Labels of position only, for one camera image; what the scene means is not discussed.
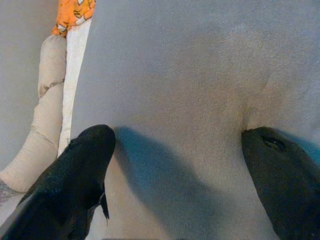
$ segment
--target beige quilted pillow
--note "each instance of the beige quilted pillow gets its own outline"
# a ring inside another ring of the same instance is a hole
[[[40,99],[34,108],[30,133],[17,156],[0,172],[0,178],[18,192],[27,192],[57,157],[62,126],[66,47],[66,39],[57,35],[48,37],[42,44],[38,81]]]

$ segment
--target black object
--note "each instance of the black object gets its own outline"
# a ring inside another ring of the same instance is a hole
[[[114,131],[95,125],[73,139],[0,227],[1,240],[84,240],[98,205],[109,218],[105,175]]]
[[[320,168],[274,129],[242,133],[242,152],[257,194],[281,240],[320,240]]]

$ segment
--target gray surface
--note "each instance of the gray surface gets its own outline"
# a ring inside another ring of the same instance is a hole
[[[241,131],[270,126],[320,146],[319,9],[311,0],[97,2],[71,136],[115,129],[106,236],[277,239]]]
[[[0,170],[18,153],[38,103],[40,50],[57,0],[0,1]]]

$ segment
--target gray wall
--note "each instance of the gray wall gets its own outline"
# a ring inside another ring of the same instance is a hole
[[[55,25],[57,7],[57,0],[0,1],[0,170],[29,133],[41,45]]]

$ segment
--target orange patterned cloth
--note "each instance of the orange patterned cloth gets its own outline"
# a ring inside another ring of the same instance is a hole
[[[96,0],[59,0],[56,25],[53,35],[65,37],[72,26],[77,26],[92,17]]]

